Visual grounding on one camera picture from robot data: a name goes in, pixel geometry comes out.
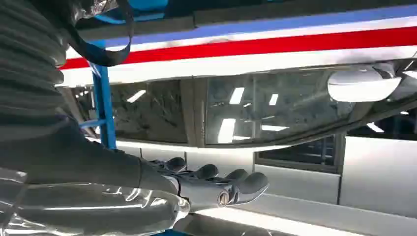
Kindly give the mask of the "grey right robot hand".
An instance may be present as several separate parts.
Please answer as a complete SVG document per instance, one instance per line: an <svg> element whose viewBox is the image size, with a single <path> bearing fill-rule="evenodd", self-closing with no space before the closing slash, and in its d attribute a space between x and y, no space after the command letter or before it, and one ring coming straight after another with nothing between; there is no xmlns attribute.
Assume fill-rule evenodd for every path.
<svg viewBox="0 0 417 236"><path fill-rule="evenodd" d="M268 188L261 173L219 177L214 165L187 171L182 158L147 161L84 137L69 125L0 141L3 236L143 236L188 214L251 202Z"/></svg>

